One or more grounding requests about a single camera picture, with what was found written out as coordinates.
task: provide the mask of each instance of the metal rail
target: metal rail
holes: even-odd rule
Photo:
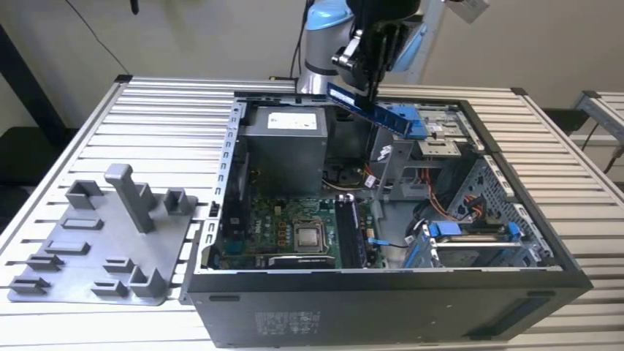
[[[115,84],[75,141],[0,235],[0,345],[47,350],[213,350],[192,306],[179,304],[191,254],[180,253],[160,307],[9,303],[5,286],[47,237],[67,207],[76,178],[104,182],[112,162],[128,162],[136,181],[155,192],[183,186],[199,197],[204,219],[215,185],[220,141],[233,91],[291,92],[292,83],[133,78]],[[624,348],[623,194],[600,174],[529,98],[509,89],[385,86],[385,97],[467,99],[499,142],[524,186],[576,256],[595,289],[496,350],[621,350]],[[191,226],[193,235],[199,223]],[[387,345],[367,350],[479,350],[479,344]]]
[[[624,144],[624,93],[584,91],[575,108],[584,110]]]

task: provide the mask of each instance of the open computer tower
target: open computer tower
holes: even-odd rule
[[[591,283],[469,103],[381,99],[397,135],[329,95],[235,94],[181,297],[216,346],[511,339]]]

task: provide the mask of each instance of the blue clip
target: blue clip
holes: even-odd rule
[[[376,244],[376,245],[389,245],[391,243],[385,240],[379,240],[379,239],[375,239],[375,238],[368,238],[368,243],[369,244]]]
[[[437,222],[435,224],[440,235],[461,235],[461,228],[456,222]]]
[[[440,232],[437,231],[436,223],[429,225],[429,235],[431,235],[432,238],[435,238],[436,236],[440,235]]]
[[[509,224],[507,225],[507,229],[509,230],[509,241],[519,241],[520,228],[517,227],[516,222],[509,222]]]
[[[419,110],[413,105],[389,104],[383,106],[389,112],[396,113],[403,119],[412,122],[408,132],[405,133],[405,139],[427,139],[429,134],[427,128],[423,125],[423,119],[420,118]]]

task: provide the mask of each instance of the label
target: label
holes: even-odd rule
[[[316,114],[272,112],[267,128],[316,130]]]
[[[372,186],[375,185],[375,181],[377,180],[377,178],[375,178],[373,175],[368,175],[367,177],[367,180],[364,182],[364,185],[368,187],[368,188],[372,188]]]
[[[427,127],[429,128],[429,130],[432,132],[441,132],[443,131],[443,128],[441,128],[441,125],[440,124],[435,124],[435,123],[429,123],[427,125]]]
[[[444,3],[468,23],[472,23],[489,7],[489,0],[444,1]]]
[[[345,94],[340,91],[329,90],[329,95],[332,95],[337,100],[345,102],[349,105],[355,105],[355,100],[351,99]]]
[[[319,333],[321,313],[256,312],[256,330],[259,335],[309,335]]]

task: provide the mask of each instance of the motherboard chip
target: motherboard chip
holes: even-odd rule
[[[317,246],[319,237],[316,228],[300,228],[296,233],[299,246]]]
[[[323,252],[323,224],[295,224],[295,251]]]

